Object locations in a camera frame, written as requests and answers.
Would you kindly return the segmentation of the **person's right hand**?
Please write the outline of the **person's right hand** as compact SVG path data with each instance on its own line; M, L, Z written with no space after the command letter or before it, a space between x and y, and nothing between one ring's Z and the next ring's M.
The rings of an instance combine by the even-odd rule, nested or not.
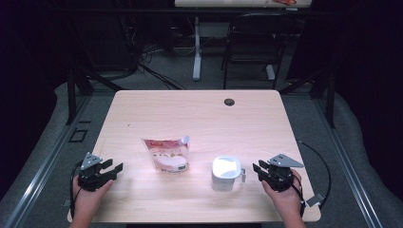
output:
M302 220L300 215L300 197L294 188L290 187L285 191L276 192L265 180L261 182L261 185L265 193L271 198L284 222Z

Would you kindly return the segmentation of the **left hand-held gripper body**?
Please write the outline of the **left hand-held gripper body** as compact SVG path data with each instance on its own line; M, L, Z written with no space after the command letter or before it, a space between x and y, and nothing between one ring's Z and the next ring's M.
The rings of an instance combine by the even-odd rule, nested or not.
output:
M87 191L94 192L106 184L107 172L101 173L103 162L102 158L87 153L80 166L78 185Z

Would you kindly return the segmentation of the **person's left hand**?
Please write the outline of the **person's left hand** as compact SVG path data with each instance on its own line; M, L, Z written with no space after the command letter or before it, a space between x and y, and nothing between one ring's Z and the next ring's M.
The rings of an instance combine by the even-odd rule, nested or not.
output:
M94 192L83 190L78 185L78 177L73 178L74 216L73 220L88 220L96 215L104 195L109 191L114 181L109 180Z

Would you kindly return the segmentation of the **aluminium floor rail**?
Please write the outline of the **aluminium floor rail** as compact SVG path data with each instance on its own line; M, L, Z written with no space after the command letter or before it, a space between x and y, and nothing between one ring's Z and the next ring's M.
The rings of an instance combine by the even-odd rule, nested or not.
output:
M73 167L93 147L92 104L92 98L80 98L77 116L67 124L65 102L58 102L22 172L0 201L0 228L68 228L68 207L62 203L69 200Z
M355 201L361 211L369 228L384 228L379 216L377 215L372 202L369 199L366 189L359 179L355 168L347 154L347 150L339 138L335 128L332 128L325 116L325 107L322 101L313 100L313 104L317 110L319 118L322 121L326 131L330 135L331 141L336 148L336 157L343 171L343 174L349 183L351 191L355 197Z

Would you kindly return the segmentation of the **white desk leg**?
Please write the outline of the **white desk leg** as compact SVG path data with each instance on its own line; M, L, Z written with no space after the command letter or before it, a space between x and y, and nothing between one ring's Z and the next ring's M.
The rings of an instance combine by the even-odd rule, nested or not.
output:
M200 21L198 17L195 18L194 36L195 36L195 57L194 57L192 79L194 81L199 81L201 79L201 71L202 71L202 54L201 54L201 38L200 38Z

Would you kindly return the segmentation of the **white jar lid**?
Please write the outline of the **white jar lid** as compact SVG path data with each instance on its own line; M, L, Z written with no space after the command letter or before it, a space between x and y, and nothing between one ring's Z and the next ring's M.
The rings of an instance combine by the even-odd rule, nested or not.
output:
M246 171L241 167L240 160L236 157L216 157L212 162L212 181L229 182L241 179L245 182Z

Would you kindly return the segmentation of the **black folding chair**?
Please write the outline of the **black folding chair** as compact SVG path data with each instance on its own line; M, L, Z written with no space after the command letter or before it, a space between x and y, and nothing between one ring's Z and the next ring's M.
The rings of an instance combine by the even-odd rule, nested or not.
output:
M275 88L287 43L296 28L297 20L287 14L245 13L235 17L226 33L221 62L223 88L227 86L230 64L259 65L263 70L275 66Z

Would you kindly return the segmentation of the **pink spouted refill pouch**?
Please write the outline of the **pink spouted refill pouch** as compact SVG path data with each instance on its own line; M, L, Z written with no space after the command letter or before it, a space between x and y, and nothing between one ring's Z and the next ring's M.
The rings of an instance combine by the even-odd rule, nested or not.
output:
M190 142L188 136L178 140L143 139L143 142L158 170L176 174L187 169Z

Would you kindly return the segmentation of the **black metal stand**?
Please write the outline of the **black metal stand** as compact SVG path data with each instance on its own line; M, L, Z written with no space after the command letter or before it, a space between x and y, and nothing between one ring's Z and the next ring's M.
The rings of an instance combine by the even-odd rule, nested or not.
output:
M319 99L323 93L326 92L326 105L325 105L325 119L330 127L335 128L334 123L334 110L335 110L335 97L336 97L336 76L330 69L320 69L317 72L297 80L295 83L288 85L281 89L281 95L288 94L304 84L313 81L314 85L310 90L312 99Z
M67 124L71 124L77 115L76 89L79 89L84 96L91 96L93 94L94 88L90 80L95 80L114 91L123 90L121 86L86 68L78 67L72 69L67 76Z

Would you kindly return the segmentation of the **pale wooden desk top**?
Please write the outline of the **pale wooden desk top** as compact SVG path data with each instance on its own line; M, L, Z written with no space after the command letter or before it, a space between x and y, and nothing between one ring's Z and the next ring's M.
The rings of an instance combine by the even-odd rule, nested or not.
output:
M286 6L273 0L174 0L176 7L183 8L309 8L314 0L297 0Z

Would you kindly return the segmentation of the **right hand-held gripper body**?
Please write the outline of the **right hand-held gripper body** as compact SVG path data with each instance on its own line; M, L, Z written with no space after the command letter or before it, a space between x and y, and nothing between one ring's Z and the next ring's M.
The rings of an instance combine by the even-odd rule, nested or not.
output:
M282 192L291 187L294 182L292 167L302 168L303 164L295 161L284 154L278 154L266 161L269 164L267 173L269 180L266 182L274 191Z

